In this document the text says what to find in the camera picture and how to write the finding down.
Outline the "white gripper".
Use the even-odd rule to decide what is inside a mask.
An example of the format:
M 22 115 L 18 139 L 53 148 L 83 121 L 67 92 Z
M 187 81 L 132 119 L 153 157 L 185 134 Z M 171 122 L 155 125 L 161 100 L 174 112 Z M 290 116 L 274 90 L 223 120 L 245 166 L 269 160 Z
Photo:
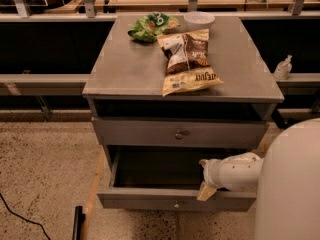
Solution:
M 204 182 L 200 185 L 197 200 L 207 201 L 217 192 L 217 189 L 223 188 L 219 178 L 223 162 L 219 159 L 201 159 L 199 164 L 203 167 Z

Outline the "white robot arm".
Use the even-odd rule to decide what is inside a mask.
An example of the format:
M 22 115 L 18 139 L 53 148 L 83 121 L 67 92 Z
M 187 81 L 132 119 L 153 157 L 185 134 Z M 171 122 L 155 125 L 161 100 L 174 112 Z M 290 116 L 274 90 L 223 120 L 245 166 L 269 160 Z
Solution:
M 253 152 L 202 159 L 197 196 L 257 189 L 254 240 L 320 240 L 320 119 L 279 134 L 265 156 Z

